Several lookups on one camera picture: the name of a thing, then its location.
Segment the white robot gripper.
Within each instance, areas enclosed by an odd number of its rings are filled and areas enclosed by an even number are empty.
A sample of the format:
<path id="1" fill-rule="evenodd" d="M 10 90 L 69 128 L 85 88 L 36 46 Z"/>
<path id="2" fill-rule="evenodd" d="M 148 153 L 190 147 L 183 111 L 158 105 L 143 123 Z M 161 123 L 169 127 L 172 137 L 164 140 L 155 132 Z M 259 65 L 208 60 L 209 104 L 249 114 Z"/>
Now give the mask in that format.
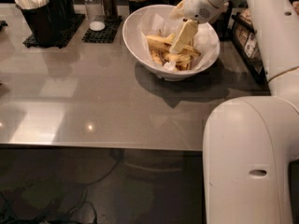
<path id="1" fill-rule="evenodd" d="M 199 23 L 211 21 L 221 12 L 224 3 L 229 0 L 182 0 L 169 13 L 169 18 L 178 20 L 188 18 L 183 21 L 176 32 L 171 44 L 170 52 L 180 53 L 188 45 L 198 32 Z"/>

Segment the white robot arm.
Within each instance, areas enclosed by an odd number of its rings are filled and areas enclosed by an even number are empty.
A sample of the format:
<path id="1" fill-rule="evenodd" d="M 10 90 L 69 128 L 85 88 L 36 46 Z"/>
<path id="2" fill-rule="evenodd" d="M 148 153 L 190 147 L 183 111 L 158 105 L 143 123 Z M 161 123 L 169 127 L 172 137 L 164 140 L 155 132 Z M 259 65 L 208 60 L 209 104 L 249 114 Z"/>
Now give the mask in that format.
<path id="1" fill-rule="evenodd" d="M 227 0 L 185 0 L 201 23 Z M 247 0 L 270 90 L 217 106 L 203 135 L 206 224 L 292 224 L 289 165 L 299 157 L 299 16 L 289 0 Z"/>

